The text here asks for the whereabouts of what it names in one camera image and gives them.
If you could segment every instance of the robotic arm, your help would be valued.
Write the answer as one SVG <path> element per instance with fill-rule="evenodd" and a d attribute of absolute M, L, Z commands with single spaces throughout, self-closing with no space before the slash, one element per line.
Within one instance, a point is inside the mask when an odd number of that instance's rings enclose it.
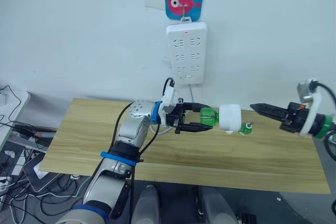
<path fill-rule="evenodd" d="M 139 162 L 139 150 L 151 124 L 174 127 L 175 133 L 213 128 L 201 123 L 184 123 L 186 110 L 199 112 L 208 106 L 184 103 L 183 99 L 174 103 L 174 80 L 168 78 L 167 81 L 161 101 L 137 100 L 129 105 L 129 115 L 122 123 L 114 144 L 107 152 L 101 153 L 103 159 L 85 192 L 83 205 L 73 208 L 56 224 L 104 224 L 108 223 L 109 218 L 121 216 L 131 189 L 126 178 L 131 177 L 132 170 Z"/>

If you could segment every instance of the pink fish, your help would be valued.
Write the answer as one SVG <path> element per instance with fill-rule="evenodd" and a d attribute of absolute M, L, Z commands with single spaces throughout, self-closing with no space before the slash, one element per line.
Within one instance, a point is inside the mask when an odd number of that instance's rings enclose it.
<path fill-rule="evenodd" d="M 201 7 L 200 3 L 195 4 L 193 0 L 168 0 L 168 5 L 173 14 L 181 16 L 183 15 L 183 6 L 184 14 L 187 14 L 194 6 Z"/>

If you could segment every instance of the power outlet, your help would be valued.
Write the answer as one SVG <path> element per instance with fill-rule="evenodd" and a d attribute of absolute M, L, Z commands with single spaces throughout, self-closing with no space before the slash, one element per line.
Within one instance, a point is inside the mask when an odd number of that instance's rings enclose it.
<path fill-rule="evenodd" d="M 10 187 L 7 187 L 7 186 L 11 183 L 11 181 L 12 181 L 12 177 L 0 177 L 0 195 L 8 192 Z M 1 201 L 0 202 L 0 211 L 2 210 L 2 208 L 4 206 L 3 202 L 5 202 L 5 200 L 6 200 L 6 195 L 0 197 L 0 201 Z"/>
<path fill-rule="evenodd" d="M 204 80 L 207 26 L 189 22 L 166 29 L 174 80 L 177 84 L 200 84 Z"/>

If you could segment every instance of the white cylinder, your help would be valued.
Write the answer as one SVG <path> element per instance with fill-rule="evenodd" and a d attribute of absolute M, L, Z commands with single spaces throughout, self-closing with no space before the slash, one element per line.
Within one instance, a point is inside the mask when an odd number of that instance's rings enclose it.
<path fill-rule="evenodd" d="M 223 131 L 239 131 L 242 126 L 239 104 L 222 104 L 219 106 L 219 128 Z"/>

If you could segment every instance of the green bottle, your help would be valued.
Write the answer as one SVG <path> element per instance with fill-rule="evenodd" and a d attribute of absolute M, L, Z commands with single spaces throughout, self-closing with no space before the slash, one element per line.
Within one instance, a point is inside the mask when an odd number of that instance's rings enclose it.
<path fill-rule="evenodd" d="M 218 112 L 213 108 L 201 108 L 200 110 L 200 123 L 215 126 L 218 123 L 219 115 Z"/>

